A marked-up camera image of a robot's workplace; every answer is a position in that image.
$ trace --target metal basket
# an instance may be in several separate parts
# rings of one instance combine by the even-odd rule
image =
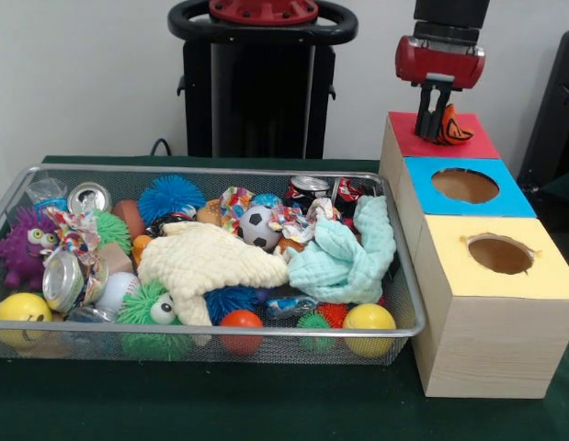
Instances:
[[[138,198],[152,180],[161,175],[181,175],[196,184],[207,198],[217,198],[227,187],[247,187],[255,192],[283,194],[294,175],[318,176],[333,184],[338,176],[347,176],[359,184],[374,185],[379,194],[385,194],[391,225],[397,243],[397,255],[391,271],[382,281],[385,307],[396,321],[396,330],[300,329],[298,319],[270,321],[263,310],[258,310],[264,328],[231,328],[222,326],[127,325],[115,323],[79,322],[6,322],[0,321],[0,333],[31,334],[38,342],[31,349],[15,350],[0,342],[0,357],[144,360],[166,359],[179,361],[244,361],[252,363],[295,364],[380,364],[390,365],[408,337],[417,335],[425,326],[425,312],[416,282],[410,256],[406,248],[403,229],[396,212],[390,188],[377,175],[360,173],[255,171],[230,169],[197,169],[177,167],[134,167],[106,165],[46,164],[22,172],[0,201],[0,238],[14,219],[17,206],[32,204],[25,193],[32,182],[56,177],[71,189],[82,182],[97,182],[108,189],[113,202],[125,198]],[[6,275],[0,264],[0,301],[10,294],[3,286]],[[185,345],[179,355],[166,353],[163,345],[175,335],[208,335],[204,346]],[[238,356],[225,350],[225,338],[234,339],[236,345],[247,346],[262,337],[261,346],[249,356]],[[128,342],[135,338],[149,343],[154,351],[135,352]],[[362,349],[389,346],[388,351],[375,358],[354,354],[347,347],[347,339],[356,339]]]

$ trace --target purple monster toy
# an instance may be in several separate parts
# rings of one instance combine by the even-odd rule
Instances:
[[[43,284],[43,254],[41,251],[55,248],[57,236],[55,224],[47,216],[34,209],[17,211],[17,226],[0,241],[0,257],[8,270],[5,285],[18,288],[28,280],[31,290],[41,290]]]

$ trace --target green table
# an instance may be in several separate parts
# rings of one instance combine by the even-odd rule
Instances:
[[[46,162],[378,170],[374,161],[48,157]],[[543,401],[427,399],[390,367],[0,360],[0,440],[569,440],[569,347]]]

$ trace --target knitted cloth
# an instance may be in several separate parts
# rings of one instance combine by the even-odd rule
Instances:
[[[153,239],[143,251],[139,279],[157,279],[167,288],[183,324],[211,325],[205,292],[237,285],[274,288],[288,282],[281,256],[248,245],[215,225],[168,223],[164,232],[166,237]]]
[[[362,245],[345,225],[320,218],[315,242],[302,253],[289,248],[290,285],[320,301],[376,303],[382,295],[382,277],[396,250],[386,197],[361,197],[354,224]]]

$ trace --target wooden box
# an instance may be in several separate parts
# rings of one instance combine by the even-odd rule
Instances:
[[[426,395],[542,398],[569,341],[569,267],[541,223],[425,216],[413,258]]]
[[[471,142],[437,146],[391,113],[382,148],[427,309],[421,381],[433,397],[541,398],[569,341],[569,267],[478,120],[460,124]]]

